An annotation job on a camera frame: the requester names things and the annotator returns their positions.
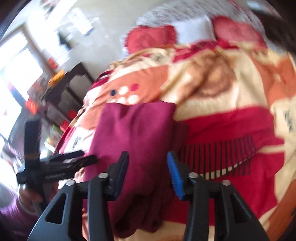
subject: screw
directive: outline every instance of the screw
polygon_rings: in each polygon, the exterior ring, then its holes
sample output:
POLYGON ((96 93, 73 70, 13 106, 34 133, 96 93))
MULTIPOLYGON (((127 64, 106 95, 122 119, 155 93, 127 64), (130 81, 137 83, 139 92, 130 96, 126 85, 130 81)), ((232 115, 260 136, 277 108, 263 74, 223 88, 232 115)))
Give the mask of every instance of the screw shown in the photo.
POLYGON ((231 184, 231 182, 229 181, 229 180, 223 180, 222 181, 222 184, 224 185, 224 186, 229 186, 230 184, 231 184))
POLYGON ((73 186, 76 182, 73 179, 70 179, 66 182, 67 186, 73 186))
POLYGON ((198 174, 196 172, 189 173, 188 177, 190 178, 198 178, 198 174))
POLYGON ((104 179, 104 178, 107 178, 108 176, 109 176, 108 173, 102 172, 100 173, 99 178, 104 179))

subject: maroon cloth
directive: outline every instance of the maroon cloth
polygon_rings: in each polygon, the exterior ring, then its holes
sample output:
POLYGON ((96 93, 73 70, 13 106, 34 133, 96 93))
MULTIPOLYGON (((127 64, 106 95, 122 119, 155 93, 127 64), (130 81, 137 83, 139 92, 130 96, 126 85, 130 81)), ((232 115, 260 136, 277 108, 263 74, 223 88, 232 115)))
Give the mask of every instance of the maroon cloth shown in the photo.
POLYGON ((1 229, 12 231, 15 235, 16 240, 25 241, 27 240, 32 228, 34 227, 38 217, 26 213, 19 201, 17 196, 11 202, 11 204, 0 210, 0 215, 3 223, 0 223, 1 229))
POLYGON ((108 204, 117 237, 160 227, 162 207, 173 197, 166 155, 181 147, 187 133, 186 123, 173 120, 174 112, 175 104, 162 101, 131 106, 107 103, 102 111, 89 151, 99 162, 85 168, 84 180, 106 171, 122 151, 128 151, 122 193, 108 204))

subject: blanket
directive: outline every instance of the blanket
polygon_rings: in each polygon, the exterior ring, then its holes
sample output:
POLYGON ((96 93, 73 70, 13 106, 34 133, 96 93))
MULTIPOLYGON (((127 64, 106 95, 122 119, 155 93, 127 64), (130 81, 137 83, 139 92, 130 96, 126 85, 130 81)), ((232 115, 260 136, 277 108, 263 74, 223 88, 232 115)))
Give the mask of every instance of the blanket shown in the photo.
MULTIPOLYGON (((59 149, 88 151, 107 102, 175 103, 174 119, 189 125, 180 160, 206 179, 231 180, 275 241, 296 208, 296 74, 291 59, 289 53, 224 41, 137 52, 113 63, 97 80, 59 149)), ((180 237, 187 209, 186 202, 175 199, 164 208, 157 232, 137 230, 127 239, 180 237)))

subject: white wall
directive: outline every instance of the white wall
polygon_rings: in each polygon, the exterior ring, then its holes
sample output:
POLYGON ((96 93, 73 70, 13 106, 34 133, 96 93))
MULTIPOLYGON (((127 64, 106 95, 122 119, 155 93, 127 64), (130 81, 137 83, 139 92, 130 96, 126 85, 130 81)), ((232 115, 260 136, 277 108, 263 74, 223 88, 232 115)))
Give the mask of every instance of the white wall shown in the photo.
POLYGON ((165 0, 78 0, 73 8, 79 7, 87 19, 94 25, 89 36, 83 36, 65 16, 59 30, 68 36, 72 33, 70 44, 74 49, 70 52, 71 63, 64 66, 72 68, 76 62, 86 63, 86 67, 97 77, 105 71, 112 61, 121 59, 119 38, 136 19, 165 0))

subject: white pillow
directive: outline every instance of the white pillow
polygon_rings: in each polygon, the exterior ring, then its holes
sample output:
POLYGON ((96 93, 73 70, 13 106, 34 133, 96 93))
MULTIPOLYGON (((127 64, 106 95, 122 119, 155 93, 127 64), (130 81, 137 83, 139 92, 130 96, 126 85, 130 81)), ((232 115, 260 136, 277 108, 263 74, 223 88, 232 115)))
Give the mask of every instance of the white pillow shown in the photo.
POLYGON ((175 28, 179 44, 216 40, 212 21, 208 16, 174 22, 172 25, 175 28))

